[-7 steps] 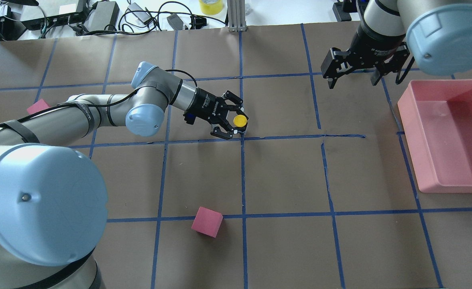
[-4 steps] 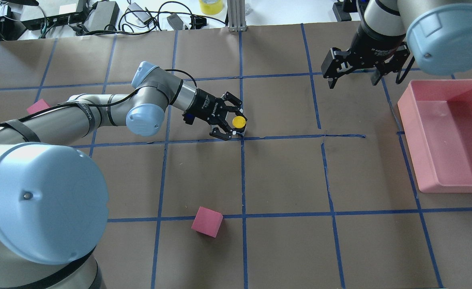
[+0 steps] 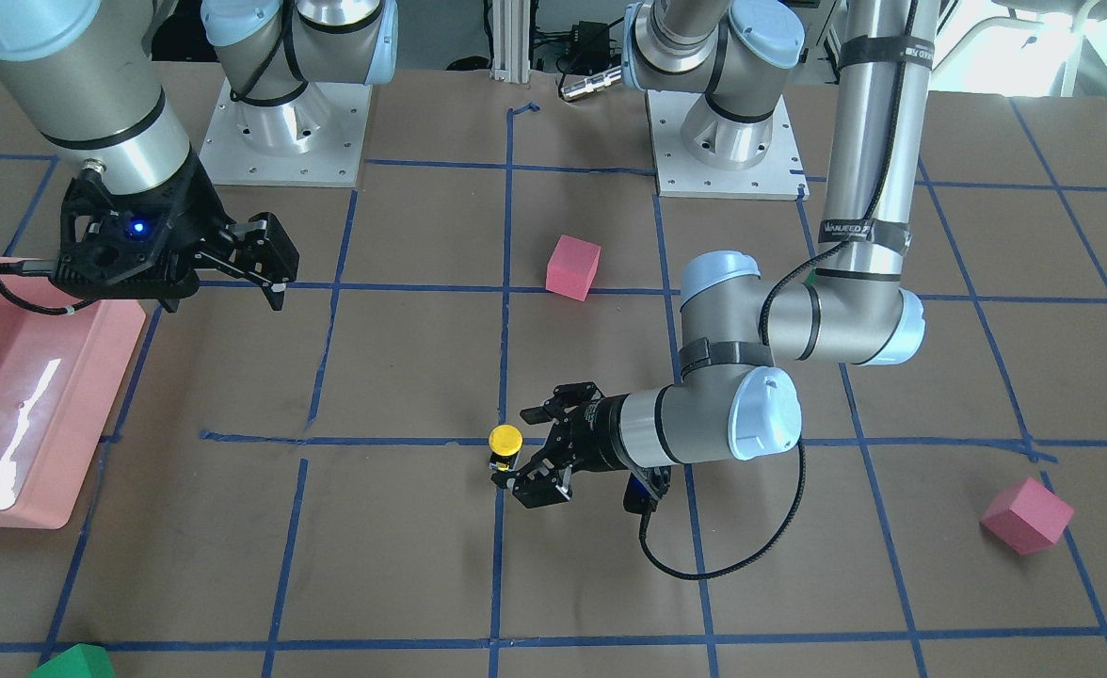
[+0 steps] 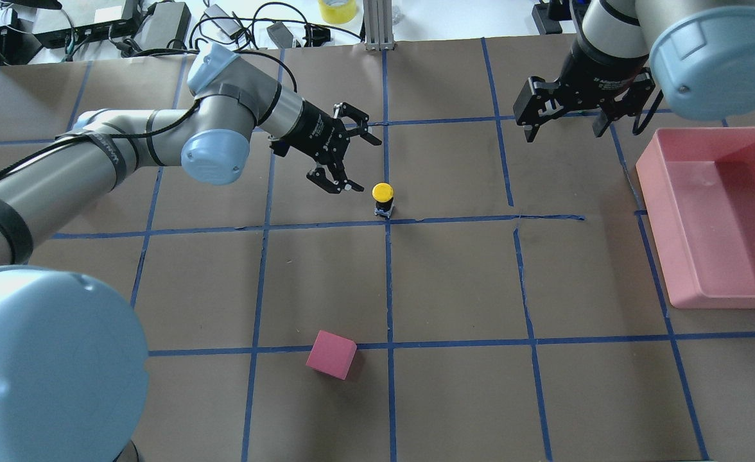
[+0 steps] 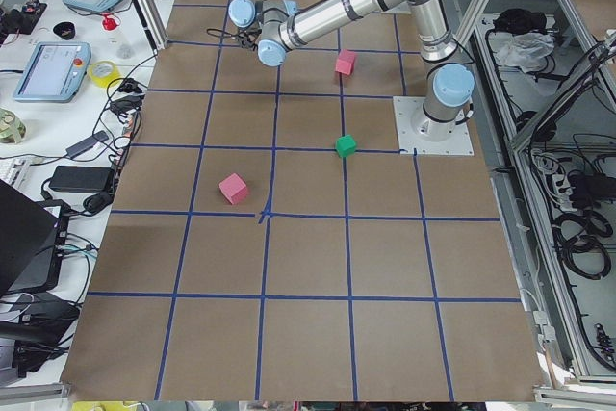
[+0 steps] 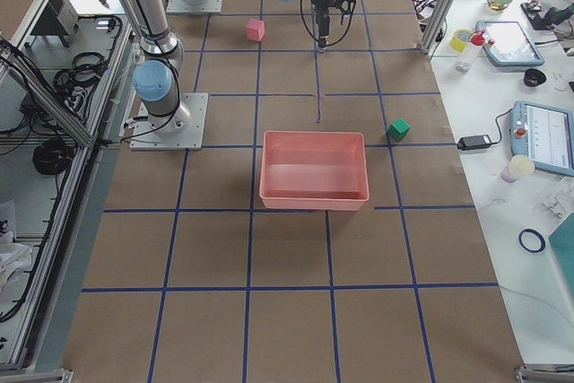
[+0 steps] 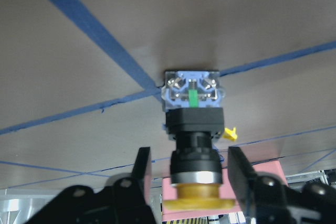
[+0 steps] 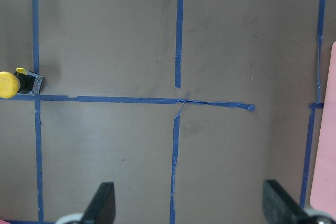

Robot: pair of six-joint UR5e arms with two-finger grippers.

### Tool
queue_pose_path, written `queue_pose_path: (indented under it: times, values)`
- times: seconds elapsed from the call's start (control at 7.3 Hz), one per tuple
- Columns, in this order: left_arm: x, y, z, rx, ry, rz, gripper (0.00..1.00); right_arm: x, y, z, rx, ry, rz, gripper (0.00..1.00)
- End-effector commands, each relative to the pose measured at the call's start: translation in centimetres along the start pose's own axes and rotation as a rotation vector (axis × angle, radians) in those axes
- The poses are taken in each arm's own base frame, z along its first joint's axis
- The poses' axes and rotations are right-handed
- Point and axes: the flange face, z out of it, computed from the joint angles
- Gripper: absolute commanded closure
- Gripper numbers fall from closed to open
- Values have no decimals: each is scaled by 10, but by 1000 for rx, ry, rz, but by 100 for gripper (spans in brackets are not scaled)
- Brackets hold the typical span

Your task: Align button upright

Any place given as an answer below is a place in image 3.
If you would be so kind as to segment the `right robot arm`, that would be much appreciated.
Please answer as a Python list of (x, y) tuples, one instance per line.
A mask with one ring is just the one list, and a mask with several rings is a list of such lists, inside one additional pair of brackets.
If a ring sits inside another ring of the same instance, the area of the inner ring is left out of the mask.
[[(107, 299), (175, 312), (201, 270), (252, 282), (271, 309), (298, 278), (277, 215), (236, 220), (170, 107), (144, 50), (156, 12), (135, 1), (0, 1), (0, 82), (60, 158), (77, 168), (54, 259), (0, 263), (0, 297), (72, 315)], [(249, 160), (342, 150), (324, 86), (385, 85), (397, 64), (394, 1), (204, 1), (225, 69), (225, 107)]]

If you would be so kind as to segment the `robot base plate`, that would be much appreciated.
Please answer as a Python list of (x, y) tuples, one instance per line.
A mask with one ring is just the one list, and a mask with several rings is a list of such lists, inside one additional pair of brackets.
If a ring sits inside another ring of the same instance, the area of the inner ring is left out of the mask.
[(372, 86), (310, 83), (293, 102), (258, 107), (219, 92), (198, 154), (215, 185), (355, 187)]
[(795, 201), (809, 196), (785, 100), (769, 119), (723, 119), (703, 94), (646, 91), (662, 197)]

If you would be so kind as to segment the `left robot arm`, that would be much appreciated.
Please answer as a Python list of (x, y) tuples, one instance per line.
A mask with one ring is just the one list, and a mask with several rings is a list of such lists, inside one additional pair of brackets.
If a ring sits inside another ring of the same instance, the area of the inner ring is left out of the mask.
[[(494, 485), (528, 508), (571, 499), (576, 472), (630, 472), (661, 499), (669, 468), (751, 460), (800, 441), (788, 361), (898, 364), (925, 322), (901, 285), (921, 129), (933, 70), (937, 1), (851, 1), (811, 278), (762, 278), (737, 250), (687, 263), (680, 304), (680, 382), (625, 396), (565, 383), (521, 412), (551, 425), (524, 464), (492, 441)], [(712, 166), (731, 137), (768, 141), (774, 107), (800, 56), (803, 25), (778, 1), (644, 1), (627, 8), (625, 85), (700, 96), (687, 140)]]

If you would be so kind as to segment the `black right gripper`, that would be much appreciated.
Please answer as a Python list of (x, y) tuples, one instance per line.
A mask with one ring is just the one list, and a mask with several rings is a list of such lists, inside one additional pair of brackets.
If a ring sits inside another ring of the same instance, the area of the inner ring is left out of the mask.
[(275, 212), (234, 220), (195, 151), (174, 173), (170, 187), (175, 199), (168, 218), (167, 251), (174, 256), (170, 278), (186, 289), (156, 292), (163, 312), (178, 314), (182, 299), (196, 295), (200, 269), (257, 284), (269, 308), (281, 312), (288, 284), (298, 279), (299, 253)]

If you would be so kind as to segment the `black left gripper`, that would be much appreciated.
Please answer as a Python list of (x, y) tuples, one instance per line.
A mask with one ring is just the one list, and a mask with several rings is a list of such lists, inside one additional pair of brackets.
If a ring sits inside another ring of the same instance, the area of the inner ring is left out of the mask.
[(511, 491), (524, 507), (542, 508), (572, 499), (576, 472), (625, 468), (619, 441), (619, 412), (625, 396), (602, 396), (594, 382), (563, 383), (541, 405), (523, 409), (528, 425), (550, 422), (546, 443), (521, 468), (490, 474), (494, 485)]

